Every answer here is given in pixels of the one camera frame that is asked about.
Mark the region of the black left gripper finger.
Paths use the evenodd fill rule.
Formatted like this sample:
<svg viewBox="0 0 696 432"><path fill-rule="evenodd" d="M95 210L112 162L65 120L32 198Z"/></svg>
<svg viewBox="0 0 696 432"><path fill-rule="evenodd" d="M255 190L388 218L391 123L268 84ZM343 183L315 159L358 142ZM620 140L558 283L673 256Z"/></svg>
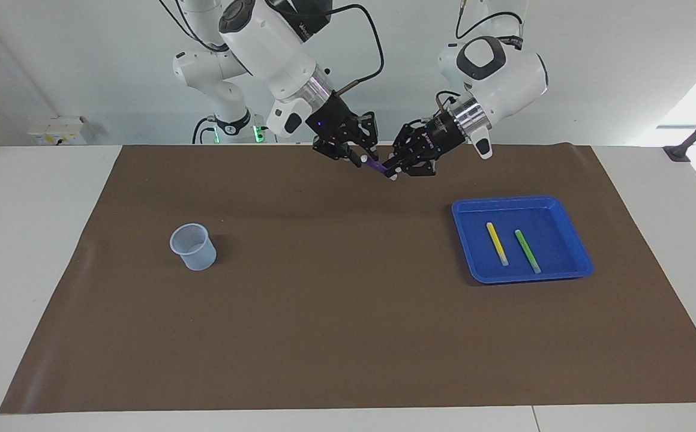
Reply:
<svg viewBox="0 0 696 432"><path fill-rule="evenodd" d="M423 120L413 120L402 125L392 148L394 150L391 158L432 159L432 140L427 123Z"/></svg>
<svg viewBox="0 0 696 432"><path fill-rule="evenodd" d="M438 151L403 151L393 150L383 162L383 176L395 180L398 175L410 177L436 176Z"/></svg>

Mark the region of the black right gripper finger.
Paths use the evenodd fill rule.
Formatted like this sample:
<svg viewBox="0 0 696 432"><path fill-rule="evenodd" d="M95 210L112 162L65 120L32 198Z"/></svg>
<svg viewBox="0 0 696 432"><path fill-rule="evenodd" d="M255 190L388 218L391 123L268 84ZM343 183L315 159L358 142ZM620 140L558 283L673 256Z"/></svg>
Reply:
<svg viewBox="0 0 696 432"><path fill-rule="evenodd" d="M363 115L356 115L357 140L356 144L362 148L370 158L378 158L378 130L376 125L376 115L373 110L365 112Z"/></svg>
<svg viewBox="0 0 696 432"><path fill-rule="evenodd" d="M359 145L365 151L365 154L358 155L350 147L351 144ZM365 161L369 161L364 142L358 137L351 135L332 137L331 139L322 139L319 136L315 136L313 138L313 150L332 160L348 160L356 167L361 167Z"/></svg>

